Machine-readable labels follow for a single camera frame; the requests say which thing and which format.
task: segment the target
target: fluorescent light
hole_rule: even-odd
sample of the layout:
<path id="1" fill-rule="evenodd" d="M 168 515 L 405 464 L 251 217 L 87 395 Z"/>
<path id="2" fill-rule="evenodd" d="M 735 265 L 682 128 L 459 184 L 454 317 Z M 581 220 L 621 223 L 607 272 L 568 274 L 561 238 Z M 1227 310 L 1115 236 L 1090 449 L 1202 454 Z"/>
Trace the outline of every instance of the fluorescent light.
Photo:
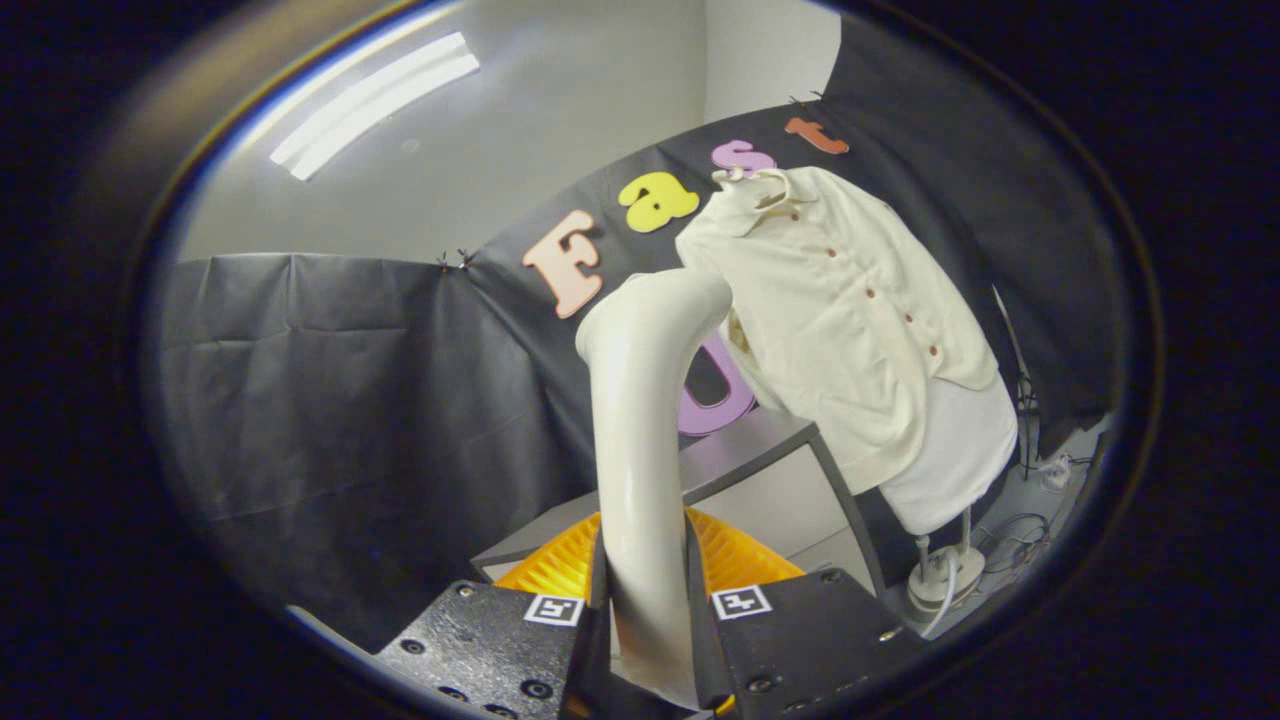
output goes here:
<path id="1" fill-rule="evenodd" d="M 275 127 L 275 123 L 280 122 L 284 115 L 293 111 L 293 109 L 302 104 L 302 101 L 315 95 L 317 90 L 332 82 L 335 77 L 349 70 L 361 61 L 367 60 L 392 44 L 431 24 L 440 18 L 440 14 L 442 10 L 433 9 L 430 12 L 419 13 L 406 18 L 399 24 L 387 28 L 381 33 L 370 37 L 364 45 L 352 49 L 337 61 L 312 74 L 306 82 L 289 91 L 289 94 L 285 95 L 279 102 L 274 104 L 271 109 L 253 124 L 252 132 L 250 132 L 246 138 L 247 142 L 256 141 L 262 136 L 262 133 Z"/>
<path id="2" fill-rule="evenodd" d="M 361 79 L 332 102 L 307 118 L 306 122 L 298 127 L 298 129 L 293 131 L 293 133 L 284 138 L 284 142 L 282 142 L 279 147 L 271 152 L 271 160 L 284 164 L 285 160 L 297 155 L 298 151 L 314 142 L 332 126 L 340 122 L 343 117 L 353 113 L 365 102 L 369 102 L 369 100 L 380 91 L 392 87 L 406 77 L 416 73 L 458 47 L 466 47 L 466 41 L 462 40 L 461 32 L 454 32 L 453 35 L 444 36 L 435 42 L 410 53 L 376 73 Z"/>
<path id="3" fill-rule="evenodd" d="M 476 56 L 467 54 L 396 85 L 349 113 L 333 129 L 316 138 L 289 172 L 298 179 L 308 179 L 343 147 L 387 115 L 479 67 L 480 61 L 476 60 Z"/>

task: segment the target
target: foam letter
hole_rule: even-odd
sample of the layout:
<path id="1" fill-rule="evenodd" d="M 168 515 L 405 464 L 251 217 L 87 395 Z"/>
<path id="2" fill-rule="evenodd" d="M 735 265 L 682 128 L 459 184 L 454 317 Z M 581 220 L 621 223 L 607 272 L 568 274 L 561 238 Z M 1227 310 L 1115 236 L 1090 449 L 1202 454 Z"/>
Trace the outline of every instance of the foam letter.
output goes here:
<path id="1" fill-rule="evenodd" d="M 844 140 L 832 140 L 826 135 L 822 135 L 822 126 L 813 122 L 805 122 L 800 118 L 791 118 L 787 120 L 787 127 L 782 128 L 790 133 L 797 133 L 800 137 L 808 140 L 814 147 L 822 150 L 823 152 L 831 152 L 832 155 L 840 155 L 841 152 L 849 152 L 849 143 Z"/>
<path id="2" fill-rule="evenodd" d="M 595 245 L 582 234 L 595 220 L 582 210 L 573 210 L 552 232 L 525 252 L 525 266 L 538 268 L 547 286 L 556 295 L 556 314 L 568 318 L 600 292 L 599 275 L 584 275 L 577 264 L 594 268 L 600 261 Z M 568 249 L 561 242 L 568 236 Z"/>
<path id="3" fill-rule="evenodd" d="M 628 208 L 627 224 L 636 232 L 653 232 L 698 209 L 698 193 L 689 192 L 671 173 L 645 173 L 627 183 L 618 202 Z"/>
<path id="4" fill-rule="evenodd" d="M 742 168 L 742 173 L 746 177 L 755 174 L 755 170 L 762 168 L 777 168 L 778 164 L 764 152 L 750 152 L 751 143 L 745 140 L 731 140 L 724 145 L 721 145 L 716 150 L 712 150 L 712 163 L 716 163 L 726 170 L 732 170 L 733 167 Z"/>
<path id="5" fill-rule="evenodd" d="M 716 368 L 728 384 L 728 395 L 714 405 L 699 405 L 689 388 L 681 388 L 680 420 L 677 430 L 686 436 L 707 436 L 737 420 L 751 409 L 755 396 L 737 372 L 737 365 L 730 357 L 719 333 L 712 333 L 703 343 L 703 350 L 710 355 Z"/>

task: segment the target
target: white wall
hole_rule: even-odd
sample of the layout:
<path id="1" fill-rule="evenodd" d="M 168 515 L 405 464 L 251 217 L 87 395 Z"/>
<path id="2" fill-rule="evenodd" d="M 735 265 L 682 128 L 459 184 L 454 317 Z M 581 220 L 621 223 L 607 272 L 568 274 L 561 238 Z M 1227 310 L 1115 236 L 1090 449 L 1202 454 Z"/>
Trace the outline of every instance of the white wall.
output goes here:
<path id="1" fill-rule="evenodd" d="M 707 0 L 707 104 L 712 123 L 810 100 L 840 50 L 840 15 L 803 0 Z"/>
<path id="2" fill-rule="evenodd" d="M 582 176 L 701 124 L 705 22 L 704 0 L 448 8 L 417 44 L 461 31 L 477 72 L 392 115 L 310 182 L 268 159 L 301 118 L 241 143 L 192 204 L 178 259 L 456 261 L 454 249 L 477 249 Z"/>

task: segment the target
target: shirt collar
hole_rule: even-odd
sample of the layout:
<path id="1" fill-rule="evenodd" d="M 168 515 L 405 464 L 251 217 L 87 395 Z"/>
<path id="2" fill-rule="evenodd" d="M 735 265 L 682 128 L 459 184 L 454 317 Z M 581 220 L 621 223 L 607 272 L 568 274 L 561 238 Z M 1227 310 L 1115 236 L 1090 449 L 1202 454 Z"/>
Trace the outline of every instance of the shirt collar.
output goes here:
<path id="1" fill-rule="evenodd" d="M 808 184 L 797 177 L 792 177 L 786 170 L 776 168 L 763 168 L 755 170 L 755 174 L 749 178 L 742 178 L 740 181 L 730 181 L 714 173 L 713 179 L 717 179 L 722 186 L 730 182 L 736 182 L 740 184 L 739 192 L 731 196 L 728 192 L 721 191 L 716 192 L 712 199 L 707 202 L 707 213 L 710 214 L 716 224 L 721 227 L 730 237 L 744 237 L 755 224 L 760 222 L 760 217 L 768 213 L 773 208 L 786 204 L 797 202 L 815 202 L 818 196 Z M 751 186 L 760 183 L 763 178 L 777 178 L 782 181 L 782 197 L 765 208 L 755 208 L 753 201 L 758 197 L 756 192 L 751 192 Z M 767 183 L 771 188 L 776 183 Z"/>

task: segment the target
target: screw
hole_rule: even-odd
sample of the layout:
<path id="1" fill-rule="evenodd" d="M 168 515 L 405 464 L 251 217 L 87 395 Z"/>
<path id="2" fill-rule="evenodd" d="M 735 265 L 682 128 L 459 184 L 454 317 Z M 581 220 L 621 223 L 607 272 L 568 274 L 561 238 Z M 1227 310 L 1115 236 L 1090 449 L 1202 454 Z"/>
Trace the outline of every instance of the screw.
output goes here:
<path id="1" fill-rule="evenodd" d="M 538 700 L 547 700 L 556 694 L 556 691 L 541 680 L 525 680 L 520 684 L 520 692 Z"/>

